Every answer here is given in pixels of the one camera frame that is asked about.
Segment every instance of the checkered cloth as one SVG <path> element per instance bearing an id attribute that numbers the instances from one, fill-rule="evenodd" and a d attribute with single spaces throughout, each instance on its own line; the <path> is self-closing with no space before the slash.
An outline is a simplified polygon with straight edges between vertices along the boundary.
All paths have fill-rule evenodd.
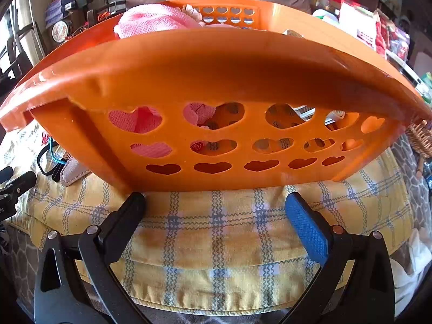
<path id="1" fill-rule="evenodd" d="M 65 188 L 43 176 L 35 159 L 42 128 L 32 122 L 8 133 L 1 166 L 14 177 L 31 169 L 36 187 L 9 221 L 42 248 L 52 229 L 82 233 L 118 209 L 126 196 L 94 174 Z M 42 161 L 42 167 L 51 165 Z M 145 218 L 112 270 L 135 302 L 175 312 L 246 315 L 295 303 L 318 270 L 284 212 L 298 191 L 332 224 L 368 235 L 379 230 L 389 253 L 409 237 L 412 210 L 402 174 L 388 149 L 342 182 L 323 181 L 252 190 L 147 192 Z M 77 262 L 84 280 L 84 266 Z M 339 286 L 346 284 L 348 263 Z"/>

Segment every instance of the blue cable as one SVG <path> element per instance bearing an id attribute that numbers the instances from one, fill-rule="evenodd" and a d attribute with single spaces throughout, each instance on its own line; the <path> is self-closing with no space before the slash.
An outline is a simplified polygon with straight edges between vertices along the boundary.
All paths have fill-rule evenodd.
<path id="1" fill-rule="evenodd" d="M 50 153 L 51 153 L 51 158 L 54 162 L 60 163 L 60 164 L 66 164 L 66 162 L 59 160 L 56 156 L 54 156 L 54 152 L 53 152 L 53 138 L 50 137 L 48 139 L 49 144 L 50 144 Z"/>

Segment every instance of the white cloth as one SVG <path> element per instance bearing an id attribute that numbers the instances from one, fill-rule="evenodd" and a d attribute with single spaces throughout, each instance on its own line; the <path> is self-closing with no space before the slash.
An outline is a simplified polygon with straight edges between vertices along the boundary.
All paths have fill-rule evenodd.
<path id="1" fill-rule="evenodd" d="M 432 240 L 429 239 L 426 229 L 421 228 L 420 232 L 413 229 L 408 240 L 410 250 L 410 266 L 408 272 L 393 259 L 390 259 L 393 272 L 395 310 L 397 317 L 410 303 L 414 292 L 423 279 L 425 267 L 432 261 Z"/>

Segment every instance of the silver rivet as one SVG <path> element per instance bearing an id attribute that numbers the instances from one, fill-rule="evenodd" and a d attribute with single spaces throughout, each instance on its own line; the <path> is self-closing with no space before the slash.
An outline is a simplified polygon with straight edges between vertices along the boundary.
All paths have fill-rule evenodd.
<path id="1" fill-rule="evenodd" d="M 98 231 L 98 226 L 97 225 L 91 225 L 87 228 L 87 233 L 90 235 L 95 234 Z"/>
<path id="2" fill-rule="evenodd" d="M 343 232 L 345 231 L 340 225 L 334 225 L 331 230 L 333 230 L 333 233 L 335 234 L 343 234 Z"/>
<path id="3" fill-rule="evenodd" d="M 373 237 L 374 237 L 375 239 L 378 239 L 378 240 L 381 240 L 381 239 L 382 239 L 382 234 L 381 234 L 379 231 L 374 231 L 374 232 L 372 233 L 372 235 L 373 235 Z"/>
<path id="4" fill-rule="evenodd" d="M 49 234 L 48 234 L 48 238 L 50 240 L 54 239 L 56 236 L 57 236 L 57 232 L 55 230 L 50 231 Z"/>

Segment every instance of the orange plastic basket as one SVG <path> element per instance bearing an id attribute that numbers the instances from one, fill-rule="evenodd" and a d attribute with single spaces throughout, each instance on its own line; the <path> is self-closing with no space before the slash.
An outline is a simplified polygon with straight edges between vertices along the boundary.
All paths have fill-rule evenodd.
<path id="1" fill-rule="evenodd" d="M 119 17 L 66 42 L 23 78 L 0 109 L 6 130 L 35 118 L 72 156 L 121 191 L 216 190 L 342 180 L 431 110 L 408 81 L 348 34 L 303 12 L 256 0 L 173 0 L 209 23 L 241 28 L 163 31 L 116 40 Z M 296 38 L 281 33 L 294 30 Z M 189 103 L 217 107 L 208 126 Z M 315 114 L 303 121 L 293 108 Z M 157 109 L 139 134 L 109 113 Z M 345 117 L 330 125 L 332 110 Z M 193 151 L 195 140 L 208 141 Z M 165 157 L 136 144 L 165 143 Z"/>

